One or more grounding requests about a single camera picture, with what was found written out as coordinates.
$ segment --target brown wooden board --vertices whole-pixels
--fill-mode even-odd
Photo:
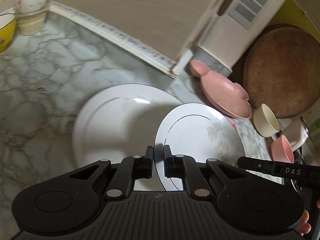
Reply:
[[[265,103],[277,118],[299,115],[320,97],[320,44],[293,26],[273,29],[252,46],[243,81],[255,108]]]

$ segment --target pink bear-shaped plate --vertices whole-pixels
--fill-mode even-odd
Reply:
[[[191,60],[191,74],[201,79],[206,98],[219,111],[234,118],[250,119],[249,95],[238,83],[211,71],[205,64]]]

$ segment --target countertop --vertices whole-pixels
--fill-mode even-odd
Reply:
[[[82,105],[124,83],[160,88],[183,103],[208,104],[199,80],[187,72],[172,79],[61,16],[50,14],[40,33],[14,36],[0,55],[1,240],[18,232],[11,213],[17,193],[76,168],[71,134]],[[270,160],[268,143],[250,120],[235,121],[246,156]]]

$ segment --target ribbed black surface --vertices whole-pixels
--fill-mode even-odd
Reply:
[[[108,203],[89,226],[63,236],[28,232],[15,240],[193,240],[193,239],[301,239],[295,232],[281,236],[254,236],[224,222],[209,202],[195,201],[186,192],[132,192]]]

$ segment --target large white plate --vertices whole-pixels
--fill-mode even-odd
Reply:
[[[146,85],[124,84],[93,96],[81,109],[73,130],[73,152],[78,167],[107,158],[145,155],[154,144],[162,119],[181,102]],[[139,179],[135,190],[164,190],[154,169],[152,179]]]
[[[238,158],[245,156],[230,122],[212,107],[198,103],[174,108],[161,122],[155,139],[156,169],[162,185],[167,191],[183,190],[181,179],[164,176],[164,145],[170,146],[172,155],[189,155],[201,163],[216,158],[237,166]]]

